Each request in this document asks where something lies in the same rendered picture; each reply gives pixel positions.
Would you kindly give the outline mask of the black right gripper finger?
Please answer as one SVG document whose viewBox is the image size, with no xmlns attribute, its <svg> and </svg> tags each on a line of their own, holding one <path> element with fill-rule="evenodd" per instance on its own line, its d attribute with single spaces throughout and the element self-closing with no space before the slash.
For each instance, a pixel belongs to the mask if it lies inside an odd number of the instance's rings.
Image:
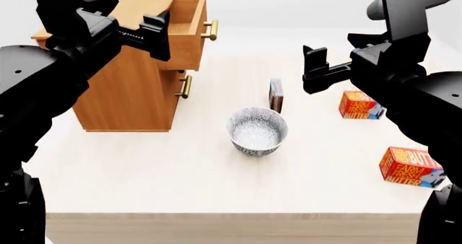
<svg viewBox="0 0 462 244">
<path fill-rule="evenodd" d="M 322 68 L 328 68 L 327 48 L 313 49 L 304 45 L 302 47 L 304 56 L 304 71 L 313 71 Z"/>
<path fill-rule="evenodd" d="M 341 70 L 320 74 L 314 77 L 302 77 L 303 89 L 308 94 L 315 94 L 327 90 L 331 85 L 350 79 L 350 71 Z"/>
</svg>

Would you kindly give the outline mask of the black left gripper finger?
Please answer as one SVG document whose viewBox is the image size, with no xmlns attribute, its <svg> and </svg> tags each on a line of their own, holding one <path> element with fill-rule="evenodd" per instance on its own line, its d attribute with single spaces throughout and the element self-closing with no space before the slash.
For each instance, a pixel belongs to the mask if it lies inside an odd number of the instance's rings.
<svg viewBox="0 0 462 244">
<path fill-rule="evenodd" d="M 142 33 L 141 49 L 160 61 L 170 60 L 170 45 L 167 31 L 146 31 Z"/>
<path fill-rule="evenodd" d="M 170 11 L 165 10 L 157 16 L 145 14 L 143 16 L 143 26 L 153 29 L 156 32 L 167 31 L 170 22 Z"/>
</svg>

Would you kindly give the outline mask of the open wooden cabinet drawer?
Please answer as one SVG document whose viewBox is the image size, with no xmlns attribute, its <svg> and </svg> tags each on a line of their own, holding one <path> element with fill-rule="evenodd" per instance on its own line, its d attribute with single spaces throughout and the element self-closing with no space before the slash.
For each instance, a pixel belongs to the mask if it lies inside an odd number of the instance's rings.
<svg viewBox="0 0 462 244">
<path fill-rule="evenodd" d="M 161 70 L 199 70 L 207 34 L 206 0 L 173 0 L 168 27 L 170 60 L 158 61 Z"/>
</svg>

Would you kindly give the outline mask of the chocolate pudding box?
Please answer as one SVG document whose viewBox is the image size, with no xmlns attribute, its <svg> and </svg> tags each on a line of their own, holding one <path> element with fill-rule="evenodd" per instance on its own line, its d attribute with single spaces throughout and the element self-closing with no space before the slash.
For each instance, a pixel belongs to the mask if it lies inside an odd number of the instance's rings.
<svg viewBox="0 0 462 244">
<path fill-rule="evenodd" d="M 271 79 L 269 83 L 269 107 L 277 113 L 281 113 L 284 100 L 284 92 L 281 79 Z"/>
</svg>

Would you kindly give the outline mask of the closed wooden cabinet drawer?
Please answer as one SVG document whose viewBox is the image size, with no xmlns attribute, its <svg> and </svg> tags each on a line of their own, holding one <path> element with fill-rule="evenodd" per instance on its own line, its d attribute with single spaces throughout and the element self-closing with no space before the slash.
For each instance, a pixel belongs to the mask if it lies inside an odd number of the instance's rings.
<svg viewBox="0 0 462 244">
<path fill-rule="evenodd" d="M 164 100 L 164 109 L 162 113 L 165 117 L 165 124 L 163 128 L 161 128 L 162 131 L 167 132 L 171 129 L 179 98 L 175 94 L 182 92 L 183 81 L 181 81 L 181 79 L 185 77 L 186 72 L 184 70 L 160 70 L 160 81 Z"/>
</svg>

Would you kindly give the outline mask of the wooden cabinet body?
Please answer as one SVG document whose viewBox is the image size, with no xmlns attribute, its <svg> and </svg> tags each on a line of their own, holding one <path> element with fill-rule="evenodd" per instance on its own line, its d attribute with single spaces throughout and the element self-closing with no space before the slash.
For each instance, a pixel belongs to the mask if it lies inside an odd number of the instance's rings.
<svg viewBox="0 0 462 244">
<path fill-rule="evenodd" d="M 173 0 L 119 0 L 111 12 L 120 25 L 136 29 L 145 14 L 170 11 Z M 165 117 L 158 60 L 124 46 L 89 81 L 74 105 L 85 131 L 162 131 Z"/>
</svg>

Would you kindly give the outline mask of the red farm fresh butter box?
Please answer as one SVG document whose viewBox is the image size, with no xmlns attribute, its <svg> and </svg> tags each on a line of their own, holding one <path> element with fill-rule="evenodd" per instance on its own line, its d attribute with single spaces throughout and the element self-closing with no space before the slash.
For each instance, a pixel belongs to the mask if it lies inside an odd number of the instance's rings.
<svg viewBox="0 0 462 244">
<path fill-rule="evenodd" d="M 342 118 L 354 120 L 379 120 L 385 108 L 361 91 L 343 92 L 339 103 Z"/>
<path fill-rule="evenodd" d="M 379 168 L 384 181 L 402 185 L 436 188 L 447 178 L 443 167 L 424 150 L 389 147 Z"/>
</svg>

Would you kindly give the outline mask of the patterned white ceramic bowl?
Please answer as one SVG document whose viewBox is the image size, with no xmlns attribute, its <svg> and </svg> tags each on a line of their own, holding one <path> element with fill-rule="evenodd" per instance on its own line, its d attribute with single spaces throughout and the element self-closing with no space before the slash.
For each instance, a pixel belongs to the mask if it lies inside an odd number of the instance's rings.
<svg viewBox="0 0 462 244">
<path fill-rule="evenodd" d="M 289 131 L 278 112 L 261 107 L 235 111 L 227 120 L 226 129 L 234 147 L 250 157 L 272 154 L 283 144 Z"/>
</svg>

